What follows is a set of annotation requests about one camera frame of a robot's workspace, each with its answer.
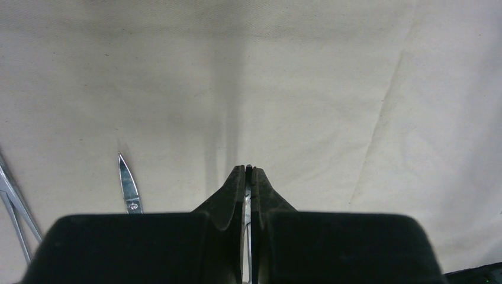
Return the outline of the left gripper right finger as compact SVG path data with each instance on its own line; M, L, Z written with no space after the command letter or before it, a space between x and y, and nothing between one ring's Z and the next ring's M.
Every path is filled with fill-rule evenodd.
M253 283L445 283L429 239L395 214L304 212L250 171Z

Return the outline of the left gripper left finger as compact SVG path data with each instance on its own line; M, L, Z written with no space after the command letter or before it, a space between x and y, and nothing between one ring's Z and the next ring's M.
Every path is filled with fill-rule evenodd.
M69 215L22 283L241 283L245 168L191 212Z

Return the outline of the short steel scissors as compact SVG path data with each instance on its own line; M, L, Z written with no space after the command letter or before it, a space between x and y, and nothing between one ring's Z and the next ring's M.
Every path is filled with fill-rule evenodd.
M142 214L143 207L133 175L124 160L123 155L118 153L118 168L120 175L121 190L128 214Z

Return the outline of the beige cloth wrap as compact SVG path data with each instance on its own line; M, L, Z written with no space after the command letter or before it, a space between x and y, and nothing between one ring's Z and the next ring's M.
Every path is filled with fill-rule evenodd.
M189 211L262 168L302 211L409 215L501 261L500 1L2 1L1 153L39 229Z

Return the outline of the long steel forceps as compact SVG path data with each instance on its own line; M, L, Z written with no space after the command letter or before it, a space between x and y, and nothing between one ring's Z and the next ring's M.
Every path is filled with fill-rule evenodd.
M29 248L29 243L26 236L21 228L20 221L18 217L21 217L25 223L28 225L30 231L33 233L35 239L40 243L42 242L42 233L37 226L32 214L30 213L28 206L26 205L19 187L15 183L11 172L7 166L7 163L1 157L1 199L7 209L7 213L11 219L14 226L14 230L17 234L18 240L20 242L21 250L23 252L25 261L27 264L31 263L31 251Z

